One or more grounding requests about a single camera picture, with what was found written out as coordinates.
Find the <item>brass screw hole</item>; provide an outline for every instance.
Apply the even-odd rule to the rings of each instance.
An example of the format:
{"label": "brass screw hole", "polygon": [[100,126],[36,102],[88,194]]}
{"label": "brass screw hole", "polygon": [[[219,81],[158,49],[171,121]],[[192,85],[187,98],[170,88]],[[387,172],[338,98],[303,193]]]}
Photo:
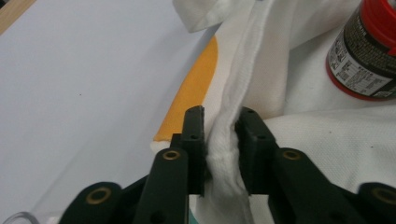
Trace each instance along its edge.
{"label": "brass screw hole", "polygon": [[396,205],[396,192],[390,189],[376,188],[372,190],[372,193],[379,201]]}
{"label": "brass screw hole", "polygon": [[288,150],[283,152],[283,157],[291,161],[297,161],[301,158],[301,155],[296,151]]}
{"label": "brass screw hole", "polygon": [[178,151],[171,150],[163,153],[163,158],[168,161],[177,160],[179,157],[180,153]]}
{"label": "brass screw hole", "polygon": [[105,202],[111,195],[111,189],[101,187],[88,194],[86,201],[88,204],[99,204]]}

